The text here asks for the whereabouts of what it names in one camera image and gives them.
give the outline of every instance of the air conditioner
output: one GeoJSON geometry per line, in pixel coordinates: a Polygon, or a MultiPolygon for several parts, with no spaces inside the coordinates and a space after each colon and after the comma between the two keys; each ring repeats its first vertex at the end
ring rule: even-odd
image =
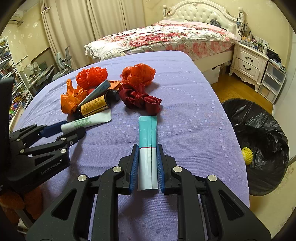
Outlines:
{"type": "Polygon", "coordinates": [[[23,11],[17,10],[14,13],[14,15],[11,17],[9,23],[15,23],[16,24],[17,22],[19,22],[22,19],[23,15],[24,15],[23,11]]]}

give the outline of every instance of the brown bottle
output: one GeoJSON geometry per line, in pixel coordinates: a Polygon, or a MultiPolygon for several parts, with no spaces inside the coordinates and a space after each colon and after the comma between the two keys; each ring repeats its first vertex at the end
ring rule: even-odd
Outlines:
{"type": "Polygon", "coordinates": [[[90,102],[81,105],[73,116],[76,120],[99,113],[110,108],[112,103],[118,102],[120,99],[119,91],[108,89],[105,95],[100,96],[90,102]]]}

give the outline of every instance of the white door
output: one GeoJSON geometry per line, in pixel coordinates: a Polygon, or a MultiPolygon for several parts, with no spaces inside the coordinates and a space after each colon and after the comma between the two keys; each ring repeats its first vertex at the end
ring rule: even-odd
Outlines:
{"type": "Polygon", "coordinates": [[[288,138],[290,155],[296,155],[296,35],[293,32],[292,51],[287,77],[281,94],[274,106],[273,116],[288,138]]]}

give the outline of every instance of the trash can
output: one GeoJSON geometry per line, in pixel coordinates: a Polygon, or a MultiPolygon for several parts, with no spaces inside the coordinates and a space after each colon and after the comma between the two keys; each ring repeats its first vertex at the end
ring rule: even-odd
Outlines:
{"type": "Polygon", "coordinates": [[[222,106],[238,143],[249,147],[253,160],[247,168],[249,193],[263,196],[282,181],[289,162],[289,146],[283,130],[266,110],[252,101],[229,99],[222,106]]]}

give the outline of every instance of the headboard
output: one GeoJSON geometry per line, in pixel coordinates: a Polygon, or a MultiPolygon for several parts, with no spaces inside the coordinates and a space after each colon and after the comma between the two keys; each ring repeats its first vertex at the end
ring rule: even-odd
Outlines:
{"type": "Polygon", "coordinates": [[[185,19],[194,22],[210,23],[211,19],[217,20],[222,28],[239,36],[237,18],[229,15],[226,9],[208,0],[183,0],[171,8],[166,14],[166,20],[185,19]]]}

